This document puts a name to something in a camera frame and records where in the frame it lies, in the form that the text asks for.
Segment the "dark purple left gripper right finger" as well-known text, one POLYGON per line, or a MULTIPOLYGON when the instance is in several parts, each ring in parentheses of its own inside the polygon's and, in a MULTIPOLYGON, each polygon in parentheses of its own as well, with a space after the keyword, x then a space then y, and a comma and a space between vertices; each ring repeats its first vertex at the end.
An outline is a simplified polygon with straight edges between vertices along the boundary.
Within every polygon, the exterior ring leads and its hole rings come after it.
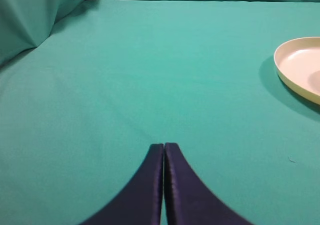
POLYGON ((213 194, 177 143, 164 146, 164 200, 169 225, 250 225, 213 194))

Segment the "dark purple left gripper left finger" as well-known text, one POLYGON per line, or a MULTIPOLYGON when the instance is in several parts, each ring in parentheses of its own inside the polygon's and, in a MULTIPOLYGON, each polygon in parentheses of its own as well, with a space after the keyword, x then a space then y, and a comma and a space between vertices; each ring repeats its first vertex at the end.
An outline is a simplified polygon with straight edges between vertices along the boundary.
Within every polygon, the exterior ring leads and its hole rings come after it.
POLYGON ((159 225, 163 202, 164 145, 152 144, 129 182, 83 225, 159 225))

